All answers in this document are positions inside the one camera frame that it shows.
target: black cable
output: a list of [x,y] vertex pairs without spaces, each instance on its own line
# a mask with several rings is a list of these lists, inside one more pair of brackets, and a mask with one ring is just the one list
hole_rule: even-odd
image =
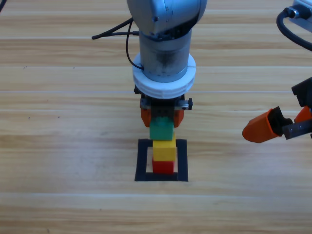
[[104,38],[104,37],[110,37],[112,35],[112,33],[114,33],[115,31],[119,30],[120,28],[123,28],[124,26],[127,26],[130,22],[133,22],[133,18],[128,19],[124,23],[121,23],[120,25],[118,25],[118,26],[116,26],[116,27],[114,27],[114,28],[104,32],[104,33],[101,33],[99,35],[93,36],[92,40],[96,40],[96,39]]
[[6,4],[6,0],[2,0],[0,2],[0,12],[2,11],[2,9],[4,8],[4,5]]
[[139,66],[135,65],[135,64],[131,61],[130,56],[129,56],[128,42],[129,42],[129,35],[130,35],[130,30],[131,30],[132,22],[133,22],[133,19],[132,19],[131,22],[129,23],[129,29],[128,29],[127,40],[126,40],[126,53],[127,53],[127,57],[128,57],[129,62],[130,62],[134,67],[136,67],[136,68],[138,68],[138,69],[141,69],[141,70],[144,70],[143,67],[139,67]]
[[[128,32],[111,33],[111,34],[101,36],[100,38],[106,38],[106,37],[112,37],[112,36],[124,36],[124,35],[128,35]],[[138,31],[132,31],[132,32],[130,32],[130,35],[139,36],[139,32]]]
[[[305,7],[304,9],[304,14],[302,18],[309,18],[311,16],[311,10],[307,7]],[[303,40],[302,38],[298,37],[297,35],[295,35],[294,33],[292,33],[284,24],[283,19],[285,18],[294,18],[295,14],[298,12],[294,12],[292,9],[290,8],[286,8],[283,12],[281,12],[277,19],[276,19],[276,24],[278,29],[280,30],[280,32],[287,37],[289,40],[293,41],[294,43],[296,43],[297,45],[302,46],[303,48],[312,51],[312,43]]]

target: table surface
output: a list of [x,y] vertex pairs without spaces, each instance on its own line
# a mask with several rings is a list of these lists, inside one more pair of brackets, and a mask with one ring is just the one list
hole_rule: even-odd
[[[149,131],[126,38],[90,39],[130,17],[126,1],[8,0],[0,15],[0,233],[311,234],[311,138],[253,144],[241,134],[270,108],[291,118],[301,109],[291,87],[311,76],[312,56],[275,24],[291,3],[208,3],[193,30],[194,109],[176,129],[188,140],[183,183],[134,182],[137,140]],[[129,47],[134,58],[137,37]]]

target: cable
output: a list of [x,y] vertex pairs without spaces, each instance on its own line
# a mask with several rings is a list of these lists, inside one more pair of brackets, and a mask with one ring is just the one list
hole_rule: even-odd
[[130,22],[133,22],[133,18],[128,19],[124,23],[121,23],[120,25],[118,25],[118,26],[116,26],[116,27],[114,27],[114,28],[104,32],[104,33],[101,33],[99,35],[93,36],[92,40],[113,36],[112,33],[114,33],[115,31],[119,30],[120,28],[123,28],[124,26],[127,26]]
[[130,62],[134,67],[136,67],[136,68],[138,68],[138,69],[141,69],[141,70],[144,70],[143,67],[139,67],[139,66],[135,65],[135,64],[131,61],[131,58],[130,58],[130,56],[129,56],[128,42],[129,42],[129,35],[130,35],[130,30],[131,30],[132,22],[133,22],[133,18],[132,18],[131,22],[129,23],[129,29],[128,29],[127,40],[126,40],[126,53],[127,53],[127,57],[128,57],[129,62]]
[[[99,38],[106,38],[106,37],[112,37],[112,36],[123,36],[123,35],[127,35],[128,32],[120,32],[120,33],[111,33],[111,34],[107,34],[107,35],[104,35],[104,36],[101,36]],[[132,31],[130,32],[130,35],[133,35],[133,36],[139,36],[139,32],[138,31]]]
[[4,5],[6,4],[6,0],[2,0],[0,2],[0,12],[2,11],[2,9],[4,8]]
[[285,8],[282,11],[277,19],[276,24],[280,32],[287,37],[292,42],[300,45],[301,47],[312,51],[312,43],[303,40],[302,38],[298,37],[294,33],[292,33],[284,24],[283,19],[285,18],[303,18],[308,19],[312,15],[311,10],[303,5],[295,5],[292,7]]

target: red block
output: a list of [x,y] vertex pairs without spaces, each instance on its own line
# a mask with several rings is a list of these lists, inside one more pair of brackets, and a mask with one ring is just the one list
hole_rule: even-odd
[[158,174],[172,175],[175,169],[174,161],[154,161],[153,159],[153,172]]

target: yellow block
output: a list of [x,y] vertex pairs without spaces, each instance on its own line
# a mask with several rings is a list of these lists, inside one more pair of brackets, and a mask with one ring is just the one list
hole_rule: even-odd
[[175,161],[176,160],[176,134],[170,141],[153,141],[153,159],[154,161]]

